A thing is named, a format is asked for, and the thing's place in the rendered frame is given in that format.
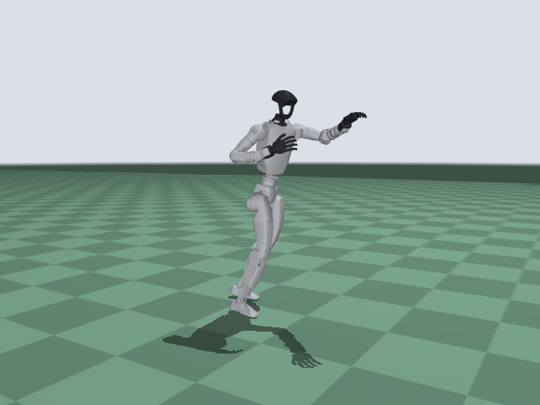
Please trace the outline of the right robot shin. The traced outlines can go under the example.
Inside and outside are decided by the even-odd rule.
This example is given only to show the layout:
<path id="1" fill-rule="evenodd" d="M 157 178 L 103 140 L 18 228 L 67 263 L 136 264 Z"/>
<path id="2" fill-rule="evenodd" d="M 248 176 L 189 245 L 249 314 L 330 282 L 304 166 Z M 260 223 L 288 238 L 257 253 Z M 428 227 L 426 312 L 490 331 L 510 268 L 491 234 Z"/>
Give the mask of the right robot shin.
<path id="1" fill-rule="evenodd" d="M 237 304 L 246 302 L 247 298 L 251 294 L 251 291 L 255 288 L 260 277 L 262 276 L 262 273 L 267 265 L 267 259 L 265 259 L 261 265 L 259 265 L 260 261 L 261 258 L 258 250 L 252 250 L 242 275 L 243 281 L 236 301 Z M 246 298 L 245 301 L 244 298 Z"/>

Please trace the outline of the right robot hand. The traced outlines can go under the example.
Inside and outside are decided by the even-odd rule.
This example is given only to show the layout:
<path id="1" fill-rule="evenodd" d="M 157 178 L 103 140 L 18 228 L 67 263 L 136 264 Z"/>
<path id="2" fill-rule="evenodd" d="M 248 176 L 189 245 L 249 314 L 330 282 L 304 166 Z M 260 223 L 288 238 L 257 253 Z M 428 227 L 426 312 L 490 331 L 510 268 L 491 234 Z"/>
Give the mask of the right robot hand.
<path id="1" fill-rule="evenodd" d="M 286 135 L 286 133 L 280 135 L 277 138 L 277 140 L 275 142 L 273 142 L 273 146 L 269 145 L 269 146 L 265 147 L 265 148 L 268 148 L 270 155 L 266 156 L 264 159 L 268 159 L 270 157 L 273 157 L 275 154 L 282 154 L 282 153 L 285 153 L 285 152 L 288 152 L 288 151 L 291 151 L 291 150 L 297 150 L 297 148 L 288 148 L 288 147 L 292 147 L 292 146 L 297 146 L 297 143 L 292 143 L 292 142 L 297 142 L 296 139 L 286 141 L 286 140 L 288 140 L 290 138 L 294 138 L 294 136 L 288 136 L 288 137 L 284 138 L 283 140 L 280 140 L 285 135 Z M 288 145 L 285 146 L 285 144 L 287 144 L 287 143 L 292 143 L 292 144 L 288 144 Z"/>

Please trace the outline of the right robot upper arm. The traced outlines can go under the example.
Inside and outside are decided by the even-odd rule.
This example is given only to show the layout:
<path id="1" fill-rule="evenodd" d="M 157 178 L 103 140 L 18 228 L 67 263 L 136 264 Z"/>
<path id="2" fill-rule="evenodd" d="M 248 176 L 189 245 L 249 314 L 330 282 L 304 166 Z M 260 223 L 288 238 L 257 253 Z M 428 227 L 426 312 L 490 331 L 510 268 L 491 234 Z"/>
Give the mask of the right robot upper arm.
<path id="1" fill-rule="evenodd" d="M 269 129 L 270 128 L 266 124 L 256 124 L 252 126 L 250 131 L 246 134 L 246 136 L 238 143 L 238 145 L 233 150 L 247 151 L 257 141 L 262 141 L 263 139 L 265 139 Z M 242 163 L 241 161 L 237 161 L 237 160 L 232 160 L 232 161 L 236 165 L 240 165 Z"/>

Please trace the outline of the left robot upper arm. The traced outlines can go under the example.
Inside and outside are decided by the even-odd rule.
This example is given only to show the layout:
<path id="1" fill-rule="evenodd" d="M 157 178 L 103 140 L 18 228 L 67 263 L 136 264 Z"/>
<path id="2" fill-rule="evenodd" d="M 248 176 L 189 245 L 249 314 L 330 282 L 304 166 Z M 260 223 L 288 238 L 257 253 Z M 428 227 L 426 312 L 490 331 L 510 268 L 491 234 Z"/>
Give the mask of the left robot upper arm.
<path id="1" fill-rule="evenodd" d="M 295 139 L 305 138 L 310 140 L 316 140 L 323 144 L 329 144 L 331 139 L 327 137 L 327 130 L 319 132 L 316 129 L 305 127 L 301 124 L 293 124 L 296 130 Z"/>

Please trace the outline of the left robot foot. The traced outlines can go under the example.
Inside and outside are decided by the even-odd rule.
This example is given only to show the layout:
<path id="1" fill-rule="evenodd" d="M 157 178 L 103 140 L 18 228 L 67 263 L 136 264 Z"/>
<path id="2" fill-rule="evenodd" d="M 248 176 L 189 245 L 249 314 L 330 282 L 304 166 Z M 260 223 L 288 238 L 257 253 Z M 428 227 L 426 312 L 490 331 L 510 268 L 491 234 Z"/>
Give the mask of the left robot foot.
<path id="1" fill-rule="evenodd" d="M 237 287 L 238 284 L 234 284 L 231 289 L 230 289 L 230 293 L 231 294 L 237 294 L 239 295 L 239 292 L 240 292 L 240 289 Z M 240 287 L 240 286 L 239 286 Z M 253 299 L 253 300 L 259 300 L 260 299 L 260 295 L 258 294 L 255 294 L 254 292 L 251 291 L 251 294 L 250 296 L 248 297 L 248 299 Z"/>

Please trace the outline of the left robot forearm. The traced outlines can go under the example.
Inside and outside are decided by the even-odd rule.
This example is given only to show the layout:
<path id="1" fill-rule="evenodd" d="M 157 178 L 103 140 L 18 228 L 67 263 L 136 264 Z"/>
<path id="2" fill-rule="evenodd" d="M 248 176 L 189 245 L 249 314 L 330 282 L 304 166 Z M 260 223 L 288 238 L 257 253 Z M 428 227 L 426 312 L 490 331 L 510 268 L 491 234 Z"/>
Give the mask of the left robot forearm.
<path id="1" fill-rule="evenodd" d="M 341 136 L 342 134 L 344 134 L 345 132 L 349 131 L 349 128 L 347 128 L 347 129 L 343 128 L 343 130 L 339 132 L 338 131 L 338 125 L 336 125 L 335 127 L 331 127 L 329 129 L 325 129 L 325 130 L 327 130 L 327 137 L 329 139 L 334 140 L 334 139 L 338 138 L 339 136 Z"/>

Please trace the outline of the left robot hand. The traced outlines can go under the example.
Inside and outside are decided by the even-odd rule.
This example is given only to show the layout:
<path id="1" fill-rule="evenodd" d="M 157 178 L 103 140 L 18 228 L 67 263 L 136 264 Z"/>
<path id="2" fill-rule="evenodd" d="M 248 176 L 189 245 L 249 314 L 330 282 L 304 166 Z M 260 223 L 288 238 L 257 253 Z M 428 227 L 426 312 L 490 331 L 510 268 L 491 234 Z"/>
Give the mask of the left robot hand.
<path id="1" fill-rule="evenodd" d="M 358 118 L 361 118 L 361 117 L 365 117 L 367 118 L 366 114 L 364 112 L 355 112 L 355 113 L 350 113 L 349 115 L 345 116 L 343 118 L 343 120 L 341 121 L 341 123 L 338 125 L 337 129 L 338 131 L 342 131 L 343 128 L 347 129 L 347 128 L 350 128 L 352 126 L 351 123 L 355 122 Z"/>

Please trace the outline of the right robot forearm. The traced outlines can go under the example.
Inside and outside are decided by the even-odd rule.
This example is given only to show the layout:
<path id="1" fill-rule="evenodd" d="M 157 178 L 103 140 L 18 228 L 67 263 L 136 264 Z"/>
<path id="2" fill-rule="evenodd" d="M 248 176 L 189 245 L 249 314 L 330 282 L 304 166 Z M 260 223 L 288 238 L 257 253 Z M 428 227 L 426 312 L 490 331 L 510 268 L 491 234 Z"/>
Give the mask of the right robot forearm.
<path id="1" fill-rule="evenodd" d="M 240 150 L 233 150 L 229 157 L 232 160 L 241 161 L 243 164 L 248 163 L 254 163 L 254 162 L 262 162 L 266 156 L 270 155 L 268 148 L 264 148 L 260 151 L 240 151 Z"/>

